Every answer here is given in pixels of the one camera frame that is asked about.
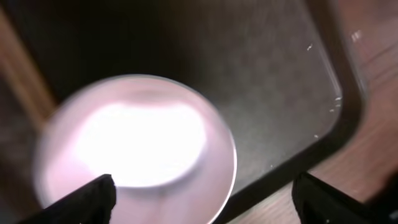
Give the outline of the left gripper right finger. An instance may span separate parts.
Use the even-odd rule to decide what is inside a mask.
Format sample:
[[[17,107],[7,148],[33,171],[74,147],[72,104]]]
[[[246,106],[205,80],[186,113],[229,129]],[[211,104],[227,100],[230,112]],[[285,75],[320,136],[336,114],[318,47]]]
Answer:
[[[301,173],[292,200],[301,224],[397,223],[397,175],[375,197],[361,203],[322,180]]]

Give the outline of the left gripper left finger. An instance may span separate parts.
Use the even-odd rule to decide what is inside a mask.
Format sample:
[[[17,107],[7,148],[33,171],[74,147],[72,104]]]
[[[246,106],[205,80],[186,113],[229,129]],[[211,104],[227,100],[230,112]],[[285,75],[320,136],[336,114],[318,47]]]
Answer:
[[[109,224],[116,187],[104,174],[18,224]]]

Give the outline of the pink plate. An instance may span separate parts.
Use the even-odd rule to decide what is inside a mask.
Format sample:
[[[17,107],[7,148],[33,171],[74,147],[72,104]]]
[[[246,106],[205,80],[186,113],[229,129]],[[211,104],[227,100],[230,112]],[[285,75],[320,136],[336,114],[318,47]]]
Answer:
[[[209,224],[236,169],[230,128],[204,96],[168,78],[123,75],[84,87],[54,112],[32,172],[43,207],[109,174],[112,223]]]

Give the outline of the wooden chopstick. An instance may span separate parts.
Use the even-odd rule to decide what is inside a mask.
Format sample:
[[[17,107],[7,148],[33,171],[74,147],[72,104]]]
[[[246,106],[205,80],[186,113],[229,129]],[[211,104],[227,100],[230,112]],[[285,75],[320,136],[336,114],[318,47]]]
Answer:
[[[1,73],[6,77],[35,129],[42,130],[57,105],[39,68],[3,9],[1,9]]]

